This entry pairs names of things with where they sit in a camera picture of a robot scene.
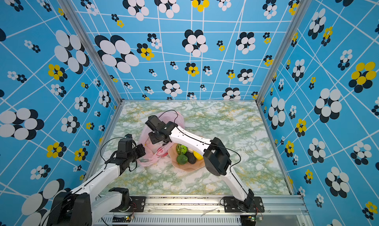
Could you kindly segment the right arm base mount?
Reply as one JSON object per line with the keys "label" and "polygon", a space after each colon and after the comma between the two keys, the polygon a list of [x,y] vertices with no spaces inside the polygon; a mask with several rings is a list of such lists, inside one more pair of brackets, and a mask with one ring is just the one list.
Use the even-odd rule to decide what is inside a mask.
{"label": "right arm base mount", "polygon": [[262,198],[253,197],[250,206],[246,206],[243,201],[237,200],[233,196],[225,196],[220,200],[226,213],[264,213],[265,207]]}

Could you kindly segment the light green lime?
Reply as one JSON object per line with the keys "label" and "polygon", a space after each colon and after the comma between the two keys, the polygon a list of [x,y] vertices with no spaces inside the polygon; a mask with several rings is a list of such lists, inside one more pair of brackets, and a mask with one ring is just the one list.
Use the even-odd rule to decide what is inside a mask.
{"label": "light green lime", "polygon": [[178,155],[176,161],[179,165],[184,165],[188,163],[188,158],[185,155]]}

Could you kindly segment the yellow lemon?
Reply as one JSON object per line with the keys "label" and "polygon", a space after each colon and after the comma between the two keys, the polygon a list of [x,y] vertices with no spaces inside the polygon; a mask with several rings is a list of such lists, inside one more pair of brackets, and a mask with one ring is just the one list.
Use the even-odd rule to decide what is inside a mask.
{"label": "yellow lemon", "polygon": [[199,153],[197,153],[197,152],[193,152],[193,155],[194,155],[194,157],[197,159],[197,160],[203,160],[203,156],[201,155],[201,154],[199,154]]}

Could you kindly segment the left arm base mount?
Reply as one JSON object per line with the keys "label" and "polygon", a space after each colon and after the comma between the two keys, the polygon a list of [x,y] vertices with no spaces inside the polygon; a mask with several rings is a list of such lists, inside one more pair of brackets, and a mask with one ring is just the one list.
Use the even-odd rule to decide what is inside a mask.
{"label": "left arm base mount", "polygon": [[129,200],[122,202],[121,206],[111,210],[112,213],[141,213],[146,205],[145,196],[130,196]]}

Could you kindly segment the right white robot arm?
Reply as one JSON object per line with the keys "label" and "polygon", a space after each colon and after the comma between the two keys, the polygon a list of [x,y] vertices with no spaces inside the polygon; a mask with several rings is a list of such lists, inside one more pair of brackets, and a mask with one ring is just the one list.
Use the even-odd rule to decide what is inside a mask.
{"label": "right white robot arm", "polygon": [[153,144],[172,142],[184,145],[202,155],[206,169],[213,175],[221,177],[228,185],[243,212],[256,210],[254,193],[239,178],[233,169],[230,153],[219,138],[206,139],[190,133],[174,122],[163,122],[151,115],[145,122],[152,132],[149,138]]}

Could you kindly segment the pink wavy plate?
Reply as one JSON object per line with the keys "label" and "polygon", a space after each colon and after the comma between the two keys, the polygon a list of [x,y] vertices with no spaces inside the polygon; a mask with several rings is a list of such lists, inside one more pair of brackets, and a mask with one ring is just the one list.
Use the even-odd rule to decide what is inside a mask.
{"label": "pink wavy plate", "polygon": [[168,151],[172,165],[186,172],[194,172],[205,167],[203,157],[182,144],[174,144]]}

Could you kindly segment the green kiwi fruit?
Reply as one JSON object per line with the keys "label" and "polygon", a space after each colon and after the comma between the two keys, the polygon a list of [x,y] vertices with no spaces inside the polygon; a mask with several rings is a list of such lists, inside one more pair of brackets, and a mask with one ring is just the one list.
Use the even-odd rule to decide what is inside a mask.
{"label": "green kiwi fruit", "polygon": [[178,155],[185,155],[188,152],[188,148],[184,145],[178,144],[176,146],[176,153]]}

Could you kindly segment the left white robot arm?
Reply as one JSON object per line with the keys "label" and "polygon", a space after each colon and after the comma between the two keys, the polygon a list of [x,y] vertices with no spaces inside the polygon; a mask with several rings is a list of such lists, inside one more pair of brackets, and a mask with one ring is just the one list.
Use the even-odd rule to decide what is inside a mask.
{"label": "left white robot arm", "polygon": [[120,138],[105,167],[70,192],[55,196],[43,226],[91,226],[111,211],[131,212],[138,210],[127,188],[112,188],[105,196],[103,189],[121,176],[130,165],[146,154],[142,144],[136,144],[131,134]]}

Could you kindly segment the dark green avocado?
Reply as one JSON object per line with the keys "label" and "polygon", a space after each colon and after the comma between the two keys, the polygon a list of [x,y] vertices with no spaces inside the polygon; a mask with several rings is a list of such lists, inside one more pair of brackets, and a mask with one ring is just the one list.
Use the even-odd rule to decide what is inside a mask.
{"label": "dark green avocado", "polygon": [[197,158],[191,152],[186,152],[185,156],[188,158],[188,163],[195,164],[197,162]]}

